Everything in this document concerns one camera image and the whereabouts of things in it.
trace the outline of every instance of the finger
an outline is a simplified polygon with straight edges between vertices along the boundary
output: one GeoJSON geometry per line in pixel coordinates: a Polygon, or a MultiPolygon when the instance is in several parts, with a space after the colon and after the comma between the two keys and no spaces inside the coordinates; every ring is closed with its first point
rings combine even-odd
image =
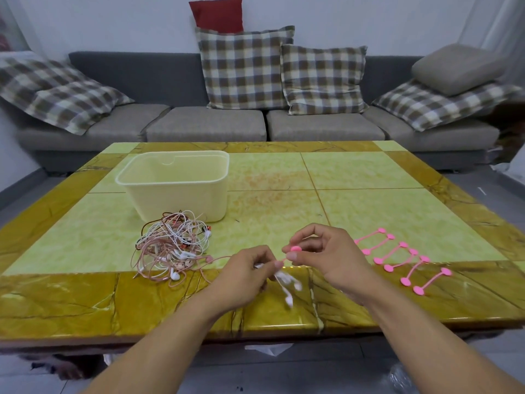
{"type": "Polygon", "coordinates": [[[266,264],[277,259],[267,245],[251,247],[241,250],[239,253],[242,253],[243,258],[252,264],[266,264]]]}
{"type": "Polygon", "coordinates": [[[316,235],[318,237],[330,238],[331,228],[332,227],[329,227],[328,225],[315,224],[315,223],[306,225],[306,227],[297,231],[294,234],[294,236],[291,237],[290,244],[297,245],[303,239],[308,238],[312,235],[316,235]]]}
{"type": "Polygon", "coordinates": [[[311,253],[309,251],[289,251],[286,253],[286,258],[294,265],[307,265],[319,269],[320,258],[318,253],[311,253]]]}
{"type": "Polygon", "coordinates": [[[299,246],[304,251],[311,251],[312,253],[316,253],[318,251],[323,250],[323,239],[316,236],[311,236],[310,238],[306,238],[304,241],[299,242],[299,244],[297,245],[286,245],[282,248],[282,252],[288,253],[293,246],[299,246]]]}
{"type": "Polygon", "coordinates": [[[266,263],[253,273],[256,274],[259,284],[262,285],[266,282],[266,279],[273,276],[277,271],[279,271],[285,263],[283,261],[274,260],[269,263],[266,263]]]}

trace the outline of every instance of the fingernail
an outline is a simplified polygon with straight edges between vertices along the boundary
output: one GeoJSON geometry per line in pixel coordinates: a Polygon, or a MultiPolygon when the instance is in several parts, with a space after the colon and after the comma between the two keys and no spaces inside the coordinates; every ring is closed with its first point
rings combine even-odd
{"type": "Polygon", "coordinates": [[[288,253],[286,253],[286,258],[290,261],[295,261],[297,260],[297,252],[296,251],[289,251],[288,253]]]}

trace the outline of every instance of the left hand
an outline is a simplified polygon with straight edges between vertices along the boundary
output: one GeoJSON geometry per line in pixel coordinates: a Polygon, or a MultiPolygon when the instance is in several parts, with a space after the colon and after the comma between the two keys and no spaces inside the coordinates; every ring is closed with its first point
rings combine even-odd
{"type": "Polygon", "coordinates": [[[244,307],[253,301],[270,278],[283,266],[266,245],[243,249],[234,254],[219,276],[204,290],[222,313],[244,307]],[[255,264],[264,265],[256,269],[255,264]]]}

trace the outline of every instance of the red pillow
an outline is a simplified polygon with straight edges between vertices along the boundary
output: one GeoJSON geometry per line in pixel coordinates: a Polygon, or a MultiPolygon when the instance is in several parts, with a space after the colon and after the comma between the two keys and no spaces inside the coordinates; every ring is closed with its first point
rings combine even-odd
{"type": "Polygon", "coordinates": [[[243,28],[243,0],[190,1],[197,27],[219,33],[239,33],[243,28]]]}

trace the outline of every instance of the silicone cable organizer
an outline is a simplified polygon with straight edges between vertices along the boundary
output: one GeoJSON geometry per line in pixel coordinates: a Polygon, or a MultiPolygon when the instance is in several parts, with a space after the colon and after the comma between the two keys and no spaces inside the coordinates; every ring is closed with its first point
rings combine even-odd
{"type": "MultiPolygon", "coordinates": [[[[380,241],[375,246],[372,246],[370,248],[361,249],[361,251],[363,252],[363,254],[365,256],[370,256],[372,254],[372,251],[379,249],[381,246],[383,246],[384,244],[388,243],[388,241],[394,241],[395,240],[395,235],[388,233],[386,231],[386,229],[384,229],[384,228],[378,228],[377,231],[374,231],[371,234],[365,235],[362,238],[356,239],[356,240],[354,240],[354,242],[355,242],[356,245],[358,245],[360,241],[362,241],[364,239],[367,239],[367,238],[370,238],[371,236],[374,236],[374,235],[377,235],[377,234],[384,235],[385,238],[382,241],[380,241]]],[[[387,260],[388,258],[390,258],[394,253],[396,253],[397,251],[403,251],[403,250],[407,251],[408,254],[409,254],[408,258],[405,261],[403,261],[403,263],[399,263],[399,264],[395,264],[395,265],[384,264],[383,268],[384,268],[384,270],[386,272],[393,272],[395,268],[401,267],[402,265],[405,265],[405,264],[408,264],[408,263],[412,262],[412,260],[414,260],[414,258],[417,257],[419,260],[414,264],[414,266],[409,271],[409,273],[406,276],[404,276],[403,278],[400,279],[401,284],[408,287],[408,286],[412,285],[412,283],[410,282],[410,276],[412,275],[412,273],[420,265],[430,263],[430,258],[429,257],[420,255],[419,252],[416,249],[410,248],[409,244],[406,243],[406,242],[398,242],[398,244],[392,250],[390,250],[388,253],[386,253],[384,256],[382,256],[382,257],[374,257],[374,263],[377,264],[377,265],[382,265],[384,263],[384,261],[387,260]]],[[[424,284],[423,286],[414,286],[413,287],[414,293],[416,293],[419,296],[424,296],[425,295],[425,288],[427,286],[429,286],[433,281],[435,281],[437,278],[439,278],[442,275],[450,276],[450,275],[452,275],[452,271],[449,270],[448,268],[441,268],[441,272],[436,274],[432,278],[430,278],[426,284],[424,284]]]]}

